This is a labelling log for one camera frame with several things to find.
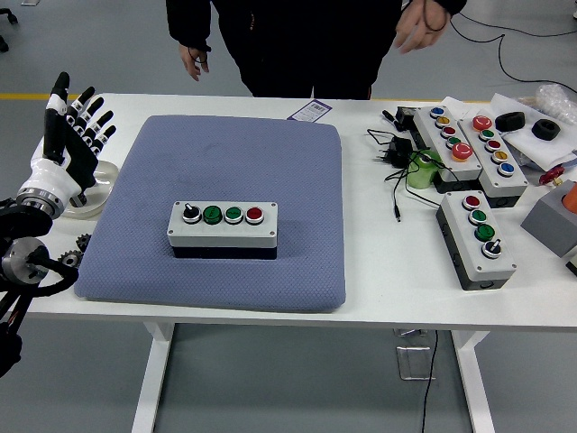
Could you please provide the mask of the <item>person's right hand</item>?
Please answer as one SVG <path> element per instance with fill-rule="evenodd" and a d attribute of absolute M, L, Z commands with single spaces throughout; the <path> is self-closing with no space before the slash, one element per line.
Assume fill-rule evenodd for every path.
<path fill-rule="evenodd" d="M 209 72 L 208 53 L 182 44 L 179 45 L 179 56 L 188 75 L 196 82 L 202 74 Z"/>

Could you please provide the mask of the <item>person's left hand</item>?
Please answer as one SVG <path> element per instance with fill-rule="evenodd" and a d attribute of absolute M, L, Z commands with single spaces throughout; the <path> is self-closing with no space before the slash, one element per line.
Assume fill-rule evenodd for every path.
<path fill-rule="evenodd" d="M 443 35 L 450 18 L 436 1 L 410 1 L 398 20 L 393 45 L 401 54 L 432 46 Z"/>

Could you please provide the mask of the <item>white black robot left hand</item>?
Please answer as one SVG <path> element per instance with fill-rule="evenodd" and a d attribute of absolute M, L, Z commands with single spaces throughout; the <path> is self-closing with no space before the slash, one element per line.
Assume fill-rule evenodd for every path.
<path fill-rule="evenodd" d="M 69 102 L 69 74 L 61 72 L 44 111 L 44 133 L 31 158 L 32 174 L 21 186 L 17 202 L 46 207 L 53 218 L 67 205 L 82 207 L 85 191 L 96 185 L 98 156 L 116 127 L 104 99 L 87 88 Z"/>

